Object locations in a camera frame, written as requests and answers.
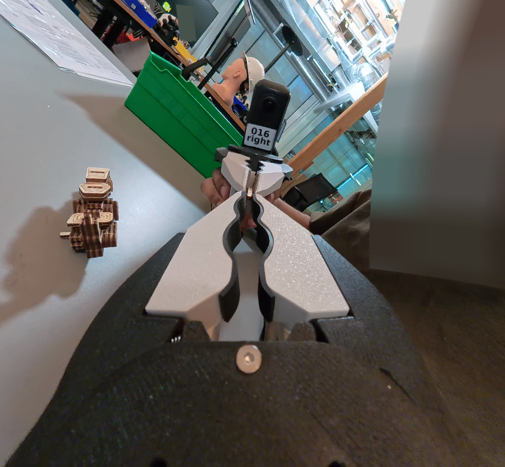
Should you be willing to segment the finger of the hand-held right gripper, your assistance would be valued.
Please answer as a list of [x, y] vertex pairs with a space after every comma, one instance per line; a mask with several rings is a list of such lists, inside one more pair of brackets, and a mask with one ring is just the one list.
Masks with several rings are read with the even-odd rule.
[[285, 163], [259, 161], [259, 169], [255, 176], [255, 194], [267, 196], [281, 188], [284, 179], [291, 178], [292, 167]]
[[236, 192], [252, 190], [254, 172], [250, 169], [248, 156], [228, 152], [222, 160], [221, 173], [230, 184], [230, 196]]

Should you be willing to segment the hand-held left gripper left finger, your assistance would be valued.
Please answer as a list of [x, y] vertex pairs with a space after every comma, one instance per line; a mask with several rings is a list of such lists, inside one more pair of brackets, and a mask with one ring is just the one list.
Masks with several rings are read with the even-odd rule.
[[186, 230], [145, 307], [148, 315], [199, 321], [208, 333], [230, 321], [239, 303], [233, 250], [243, 213], [244, 192], [236, 192]]

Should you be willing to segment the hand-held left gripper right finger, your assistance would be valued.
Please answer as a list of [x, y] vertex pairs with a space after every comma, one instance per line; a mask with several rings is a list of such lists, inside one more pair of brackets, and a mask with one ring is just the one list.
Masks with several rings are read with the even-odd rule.
[[258, 301], [266, 322], [346, 317], [350, 306], [312, 234], [261, 195], [253, 195], [256, 244], [263, 252]]

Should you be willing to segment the wooden model assembly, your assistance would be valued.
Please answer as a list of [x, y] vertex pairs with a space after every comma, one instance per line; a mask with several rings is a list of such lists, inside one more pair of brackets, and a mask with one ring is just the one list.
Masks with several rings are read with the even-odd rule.
[[59, 234], [74, 252], [85, 253], [88, 259], [102, 257], [105, 248], [117, 246], [119, 206], [112, 192], [110, 170], [88, 167], [85, 182], [79, 185], [79, 198], [72, 201], [68, 230]]

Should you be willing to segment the person's right forearm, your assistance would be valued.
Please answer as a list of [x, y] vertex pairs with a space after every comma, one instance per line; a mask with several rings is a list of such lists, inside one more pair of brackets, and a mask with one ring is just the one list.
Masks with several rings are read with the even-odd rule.
[[361, 236], [370, 229], [371, 194], [371, 188], [354, 192], [329, 211], [312, 215], [296, 210], [281, 199], [275, 200], [274, 205], [314, 235], [326, 239]]

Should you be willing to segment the person's right hand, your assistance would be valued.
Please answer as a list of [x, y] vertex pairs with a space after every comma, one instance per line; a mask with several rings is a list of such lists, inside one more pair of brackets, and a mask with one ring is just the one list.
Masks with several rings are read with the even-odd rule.
[[236, 192], [224, 177], [221, 167], [216, 168], [210, 178], [206, 178], [200, 185], [200, 190], [210, 203], [211, 210], [224, 203]]

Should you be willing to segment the white hard hat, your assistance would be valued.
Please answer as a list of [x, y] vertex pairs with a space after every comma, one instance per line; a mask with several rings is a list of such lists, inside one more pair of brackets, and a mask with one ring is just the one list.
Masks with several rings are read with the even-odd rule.
[[252, 91], [254, 89], [254, 86], [259, 81], [264, 79], [265, 76], [264, 66], [256, 58], [249, 57], [244, 52], [242, 53], [242, 58], [247, 72], [249, 91]]

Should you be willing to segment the mannequin head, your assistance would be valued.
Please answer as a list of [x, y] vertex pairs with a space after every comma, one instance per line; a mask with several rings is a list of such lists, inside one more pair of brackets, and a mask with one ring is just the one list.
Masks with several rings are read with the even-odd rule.
[[247, 61], [240, 57], [231, 63], [222, 74], [219, 84], [224, 100], [233, 101], [237, 93], [249, 90]]

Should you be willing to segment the black office chair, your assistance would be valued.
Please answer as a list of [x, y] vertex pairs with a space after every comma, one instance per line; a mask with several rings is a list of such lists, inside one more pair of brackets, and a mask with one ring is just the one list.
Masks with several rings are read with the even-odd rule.
[[319, 173], [293, 185], [281, 198], [286, 204], [302, 212], [335, 193], [337, 193], [337, 188], [322, 173]]

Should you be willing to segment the black disc on pole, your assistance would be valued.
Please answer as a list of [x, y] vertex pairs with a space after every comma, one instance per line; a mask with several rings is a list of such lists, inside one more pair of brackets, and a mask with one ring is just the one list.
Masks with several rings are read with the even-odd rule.
[[302, 43], [298, 36], [295, 34], [293, 29], [288, 25], [283, 25], [281, 29], [281, 34], [286, 42], [286, 46], [284, 47], [284, 51], [291, 51], [297, 57], [300, 57], [304, 53], [304, 49]]

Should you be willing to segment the wooden beam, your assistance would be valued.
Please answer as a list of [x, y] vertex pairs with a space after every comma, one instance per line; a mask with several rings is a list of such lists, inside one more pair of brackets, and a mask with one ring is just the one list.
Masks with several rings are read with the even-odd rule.
[[313, 164], [314, 158], [321, 154], [383, 99], [387, 79], [388, 74], [382, 76], [356, 102], [352, 103], [350, 107], [288, 162], [288, 166], [292, 168], [292, 179], [297, 178], [302, 171], [310, 167]]

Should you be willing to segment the green plastic bin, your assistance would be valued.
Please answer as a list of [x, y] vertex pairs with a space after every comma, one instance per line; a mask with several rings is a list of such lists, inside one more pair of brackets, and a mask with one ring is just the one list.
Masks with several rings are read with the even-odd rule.
[[217, 148], [240, 146], [242, 134], [181, 69], [151, 52], [124, 105], [205, 178]]

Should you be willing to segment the blue storage bin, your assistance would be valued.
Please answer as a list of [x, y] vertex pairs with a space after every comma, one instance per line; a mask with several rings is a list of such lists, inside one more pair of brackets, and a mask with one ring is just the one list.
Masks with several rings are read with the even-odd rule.
[[152, 29], [157, 24], [158, 20], [145, 0], [123, 0], [135, 15], [149, 28]]

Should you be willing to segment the person's olive clothing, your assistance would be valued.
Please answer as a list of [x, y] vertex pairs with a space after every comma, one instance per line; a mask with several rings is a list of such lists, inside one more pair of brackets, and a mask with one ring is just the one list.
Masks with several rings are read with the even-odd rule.
[[427, 365], [460, 434], [464, 466], [504, 466], [504, 289], [370, 270], [367, 251], [325, 240], [382, 293]]

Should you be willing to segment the laminated printed paper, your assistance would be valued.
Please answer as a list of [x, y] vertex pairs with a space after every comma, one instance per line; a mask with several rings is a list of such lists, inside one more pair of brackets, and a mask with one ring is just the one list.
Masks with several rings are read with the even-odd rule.
[[116, 85], [133, 86], [47, 0], [1, 0], [1, 16], [61, 70]]

